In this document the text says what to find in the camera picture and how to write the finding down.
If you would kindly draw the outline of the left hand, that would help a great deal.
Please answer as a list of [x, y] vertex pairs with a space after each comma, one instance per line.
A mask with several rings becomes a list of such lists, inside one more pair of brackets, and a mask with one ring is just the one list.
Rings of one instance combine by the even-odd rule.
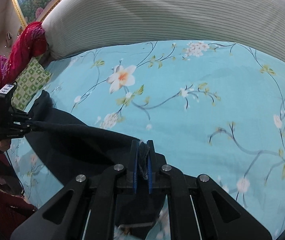
[[11, 147], [11, 139], [0, 140], [0, 151], [6, 152]]

